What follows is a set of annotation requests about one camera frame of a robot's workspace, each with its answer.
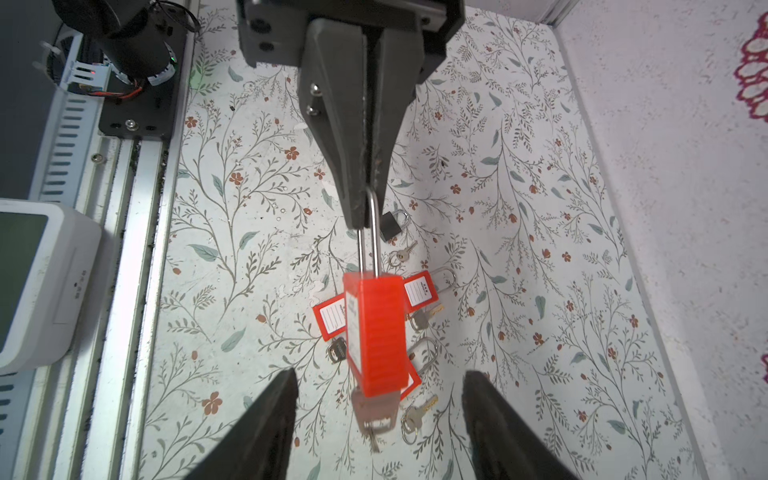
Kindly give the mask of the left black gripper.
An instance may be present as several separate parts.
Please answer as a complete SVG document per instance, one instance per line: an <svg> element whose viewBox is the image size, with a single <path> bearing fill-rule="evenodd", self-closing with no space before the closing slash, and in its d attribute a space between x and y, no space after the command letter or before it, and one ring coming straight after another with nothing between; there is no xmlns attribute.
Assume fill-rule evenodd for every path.
<svg viewBox="0 0 768 480"><path fill-rule="evenodd" d="M424 83L446 59L447 43L464 24L465 3L238 1L236 11L248 65L300 66L302 113L328 163L346 225L365 227L367 69L361 27L383 29L368 53L369 183L383 192L416 81Z"/></svg>

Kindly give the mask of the brass silver key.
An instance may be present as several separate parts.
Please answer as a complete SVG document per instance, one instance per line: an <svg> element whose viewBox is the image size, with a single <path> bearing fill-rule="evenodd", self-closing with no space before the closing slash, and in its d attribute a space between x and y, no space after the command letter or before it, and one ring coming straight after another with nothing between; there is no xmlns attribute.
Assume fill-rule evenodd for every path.
<svg viewBox="0 0 768 480"><path fill-rule="evenodd" d="M442 312L444 309L445 309L444 305L442 305L441 303L437 303L433 306L426 307L412 313L409 316L409 322L412 329L415 332L421 332L428 329L432 318L436 314Z"/></svg>

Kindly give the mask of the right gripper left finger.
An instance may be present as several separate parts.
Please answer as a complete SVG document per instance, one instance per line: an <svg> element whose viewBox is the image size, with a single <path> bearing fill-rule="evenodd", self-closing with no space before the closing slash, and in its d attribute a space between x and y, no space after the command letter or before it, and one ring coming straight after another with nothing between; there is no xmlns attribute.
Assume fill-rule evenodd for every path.
<svg viewBox="0 0 768 480"><path fill-rule="evenodd" d="M295 370L281 371L186 478L284 479L298 394Z"/></svg>

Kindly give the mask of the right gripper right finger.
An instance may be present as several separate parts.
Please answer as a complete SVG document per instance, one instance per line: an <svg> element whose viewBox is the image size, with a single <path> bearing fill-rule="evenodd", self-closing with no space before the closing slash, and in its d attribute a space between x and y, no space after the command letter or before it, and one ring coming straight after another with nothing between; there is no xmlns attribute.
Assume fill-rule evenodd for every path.
<svg viewBox="0 0 768 480"><path fill-rule="evenodd" d="M464 376L462 408L478 479L573 479L480 371Z"/></svg>

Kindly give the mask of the red padlock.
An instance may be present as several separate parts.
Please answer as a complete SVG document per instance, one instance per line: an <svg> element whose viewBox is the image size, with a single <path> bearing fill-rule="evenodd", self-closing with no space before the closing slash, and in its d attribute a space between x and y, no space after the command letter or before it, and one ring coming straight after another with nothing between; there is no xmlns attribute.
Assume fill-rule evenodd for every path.
<svg viewBox="0 0 768 480"><path fill-rule="evenodd" d="M382 270L380 208L366 189L371 230L370 270L347 273L345 294L347 363L364 396L394 393L408 384L404 279Z"/></svg>
<svg viewBox="0 0 768 480"><path fill-rule="evenodd" d="M346 330L345 296L337 295L312 308L324 341L330 341Z"/></svg>
<svg viewBox="0 0 768 480"><path fill-rule="evenodd" d="M425 374L438 358L439 345L431 337L422 337L407 350L408 383L401 390L400 400L405 400L422 383L422 375Z"/></svg>
<svg viewBox="0 0 768 480"><path fill-rule="evenodd" d="M447 266L405 278L406 313L412 314L434 304L441 293L454 288L457 282L456 272Z"/></svg>

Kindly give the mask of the small black padlock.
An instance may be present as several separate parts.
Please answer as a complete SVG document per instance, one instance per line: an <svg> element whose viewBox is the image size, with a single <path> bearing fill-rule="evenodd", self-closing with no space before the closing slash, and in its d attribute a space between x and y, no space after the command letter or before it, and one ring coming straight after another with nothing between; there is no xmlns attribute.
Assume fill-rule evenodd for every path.
<svg viewBox="0 0 768 480"><path fill-rule="evenodd" d="M400 235L411 223L410 215L402 209L387 212L381 216L380 238L390 242Z"/></svg>

